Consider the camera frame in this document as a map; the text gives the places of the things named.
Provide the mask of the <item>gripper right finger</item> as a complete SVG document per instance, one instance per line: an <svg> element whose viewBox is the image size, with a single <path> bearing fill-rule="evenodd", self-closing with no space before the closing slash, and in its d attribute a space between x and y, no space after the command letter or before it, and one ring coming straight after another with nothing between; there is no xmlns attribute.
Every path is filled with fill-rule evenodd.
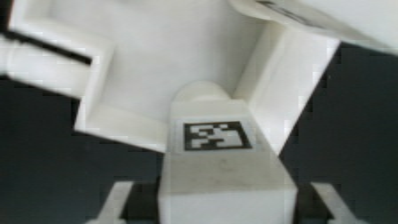
<svg viewBox="0 0 398 224"><path fill-rule="evenodd" d="M299 186L294 224L363 224L331 183Z"/></svg>

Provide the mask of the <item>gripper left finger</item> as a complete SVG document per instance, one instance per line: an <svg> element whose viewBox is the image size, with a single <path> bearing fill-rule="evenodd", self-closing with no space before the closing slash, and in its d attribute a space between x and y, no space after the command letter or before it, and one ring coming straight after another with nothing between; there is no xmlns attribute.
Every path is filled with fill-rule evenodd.
<svg viewBox="0 0 398 224"><path fill-rule="evenodd" d="M159 182L118 181L86 224L161 224L157 193Z"/></svg>

